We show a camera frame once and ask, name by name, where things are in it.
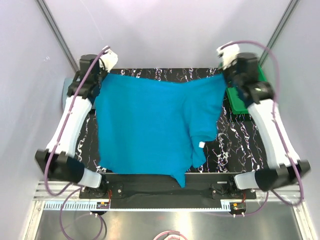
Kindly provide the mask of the bright blue t shirt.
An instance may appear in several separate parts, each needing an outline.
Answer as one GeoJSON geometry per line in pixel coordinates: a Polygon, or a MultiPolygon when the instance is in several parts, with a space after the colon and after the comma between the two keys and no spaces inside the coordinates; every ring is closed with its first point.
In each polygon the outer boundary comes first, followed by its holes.
{"type": "Polygon", "coordinates": [[[185,83],[109,74],[95,100],[100,166],[167,175],[185,187],[217,137],[225,91],[220,74],[185,83]]]}

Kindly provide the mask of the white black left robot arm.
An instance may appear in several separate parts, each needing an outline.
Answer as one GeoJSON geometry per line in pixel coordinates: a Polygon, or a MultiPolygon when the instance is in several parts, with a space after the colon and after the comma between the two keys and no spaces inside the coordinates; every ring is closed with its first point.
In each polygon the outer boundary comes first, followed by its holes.
{"type": "Polygon", "coordinates": [[[52,139],[44,150],[37,150],[35,160],[44,174],[44,187],[53,197],[61,195],[71,185],[90,188],[97,198],[108,193],[105,177],[87,169],[76,158],[76,145],[83,123],[100,94],[101,84],[118,62],[118,55],[107,49],[85,54],[79,60],[80,69],[66,90],[62,117],[52,139]],[[49,180],[66,182],[59,192],[49,186],[49,180]]]}

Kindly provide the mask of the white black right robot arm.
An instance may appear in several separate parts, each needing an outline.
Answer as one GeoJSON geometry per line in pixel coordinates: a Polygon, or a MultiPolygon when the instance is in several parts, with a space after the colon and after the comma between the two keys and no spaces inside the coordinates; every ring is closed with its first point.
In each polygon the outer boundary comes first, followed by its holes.
{"type": "Polygon", "coordinates": [[[239,173],[227,185],[228,195],[239,198],[247,189],[263,192],[298,184],[311,170],[307,160],[300,159],[282,123],[275,92],[267,81],[260,80],[260,68],[255,54],[250,52],[221,53],[222,72],[226,82],[236,89],[260,134],[267,167],[239,173]]]}

